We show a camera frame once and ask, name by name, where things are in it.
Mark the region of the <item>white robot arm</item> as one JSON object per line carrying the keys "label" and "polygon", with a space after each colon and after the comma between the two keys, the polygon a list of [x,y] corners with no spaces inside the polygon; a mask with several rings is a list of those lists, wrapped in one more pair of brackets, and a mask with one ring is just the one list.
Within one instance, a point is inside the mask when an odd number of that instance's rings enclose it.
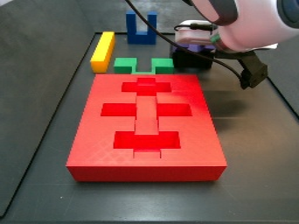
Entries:
{"label": "white robot arm", "polygon": [[175,27],[179,44],[243,53],[299,35],[299,0],[183,0],[205,17]]}

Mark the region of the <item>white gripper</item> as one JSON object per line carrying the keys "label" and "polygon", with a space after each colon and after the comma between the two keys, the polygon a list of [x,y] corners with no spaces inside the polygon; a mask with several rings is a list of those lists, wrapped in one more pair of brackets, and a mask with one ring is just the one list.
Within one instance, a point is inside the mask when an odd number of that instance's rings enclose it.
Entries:
{"label": "white gripper", "polygon": [[268,23],[239,19],[230,25],[214,27],[205,20],[186,20],[175,31],[178,44],[215,46],[219,50],[277,49],[274,30]]}

